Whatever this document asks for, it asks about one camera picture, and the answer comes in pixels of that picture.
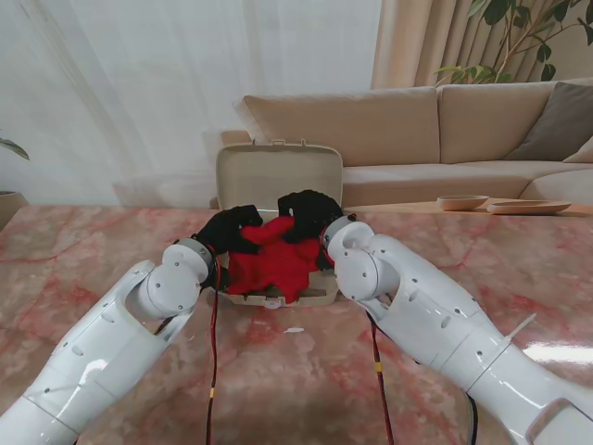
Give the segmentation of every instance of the table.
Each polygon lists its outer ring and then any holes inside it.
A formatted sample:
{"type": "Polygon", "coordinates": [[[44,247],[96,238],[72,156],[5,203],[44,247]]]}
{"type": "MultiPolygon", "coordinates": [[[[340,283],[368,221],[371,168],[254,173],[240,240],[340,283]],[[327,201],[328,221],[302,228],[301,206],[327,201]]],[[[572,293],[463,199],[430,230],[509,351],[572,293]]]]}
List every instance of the table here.
{"type": "MultiPolygon", "coordinates": [[[[357,206],[350,207],[348,211],[374,211],[379,213],[457,213],[457,214],[468,214],[468,215],[492,215],[486,208],[490,204],[504,201],[521,201],[521,199],[506,199],[499,197],[491,197],[484,204],[475,210],[467,211],[443,211],[438,207],[436,201],[428,202],[408,202],[401,204],[379,204],[375,206],[357,206]]],[[[593,206],[581,206],[573,204],[567,210],[561,211],[556,214],[557,216],[572,216],[572,217],[587,217],[593,215],[593,206]]]]}
{"type": "MultiPolygon", "coordinates": [[[[136,262],[158,261],[210,210],[35,207],[0,232],[0,413],[61,337],[136,262]]],[[[568,380],[593,387],[593,219],[361,213],[447,273],[513,342],[568,380]]],[[[202,443],[209,393],[210,302],[153,369],[81,437],[81,445],[202,443]]],[[[280,309],[221,302],[216,445],[377,445],[385,426],[369,322],[349,301],[280,309]],[[291,332],[289,328],[302,328],[291,332]]],[[[397,443],[465,444],[463,392],[379,336],[397,443]]],[[[480,445],[508,444],[480,412],[480,445]]]]}

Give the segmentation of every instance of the red fabric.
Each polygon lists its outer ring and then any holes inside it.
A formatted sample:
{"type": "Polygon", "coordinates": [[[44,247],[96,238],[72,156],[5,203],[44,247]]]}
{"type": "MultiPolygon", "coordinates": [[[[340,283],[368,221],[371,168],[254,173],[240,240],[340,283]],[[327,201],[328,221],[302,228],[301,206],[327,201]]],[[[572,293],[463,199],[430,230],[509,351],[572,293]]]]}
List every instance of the red fabric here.
{"type": "Polygon", "coordinates": [[[231,253],[229,293],[241,295],[253,290],[278,286],[286,303],[298,300],[301,290],[309,287],[309,273],[315,272],[319,255],[317,239],[288,244],[282,235],[295,223],[292,216],[279,216],[261,227],[244,227],[241,235],[261,246],[258,255],[231,253]]]}

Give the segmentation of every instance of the gray cushion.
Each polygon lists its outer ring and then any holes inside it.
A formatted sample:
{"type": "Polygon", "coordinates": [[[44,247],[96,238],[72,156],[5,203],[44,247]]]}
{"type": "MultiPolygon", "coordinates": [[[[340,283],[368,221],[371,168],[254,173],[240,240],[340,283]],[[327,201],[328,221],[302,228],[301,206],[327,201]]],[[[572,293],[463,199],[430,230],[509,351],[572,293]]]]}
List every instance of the gray cushion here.
{"type": "Polygon", "coordinates": [[[560,161],[576,153],[591,136],[593,86],[558,82],[541,117],[506,160],[560,161]]]}

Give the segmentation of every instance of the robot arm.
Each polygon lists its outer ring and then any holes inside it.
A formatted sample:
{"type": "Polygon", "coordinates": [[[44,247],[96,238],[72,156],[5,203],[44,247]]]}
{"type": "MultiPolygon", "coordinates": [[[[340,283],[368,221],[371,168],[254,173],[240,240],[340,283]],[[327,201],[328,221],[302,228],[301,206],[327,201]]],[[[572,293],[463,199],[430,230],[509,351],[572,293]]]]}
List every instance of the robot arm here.
{"type": "Polygon", "coordinates": [[[213,258],[193,238],[169,246],[159,266],[134,265],[60,340],[25,393],[0,418],[7,444],[72,445],[123,397],[194,312],[213,258]],[[157,333],[141,321],[167,321],[157,333]]]}
{"type": "Polygon", "coordinates": [[[511,344],[474,298],[433,264],[364,222],[342,217],[323,243],[342,293],[416,362],[455,382],[518,444],[586,443],[593,395],[511,344]],[[393,299],[381,299],[393,293],[393,299]]]}

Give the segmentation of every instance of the sheer curtain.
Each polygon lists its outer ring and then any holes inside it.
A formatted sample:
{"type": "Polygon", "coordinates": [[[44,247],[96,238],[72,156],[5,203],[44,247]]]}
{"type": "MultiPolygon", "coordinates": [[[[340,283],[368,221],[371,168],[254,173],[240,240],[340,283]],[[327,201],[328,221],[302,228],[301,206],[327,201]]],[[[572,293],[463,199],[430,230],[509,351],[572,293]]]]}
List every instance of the sheer curtain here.
{"type": "Polygon", "coordinates": [[[0,190],[204,207],[245,94],[369,89],[380,0],[5,0],[0,190]]]}

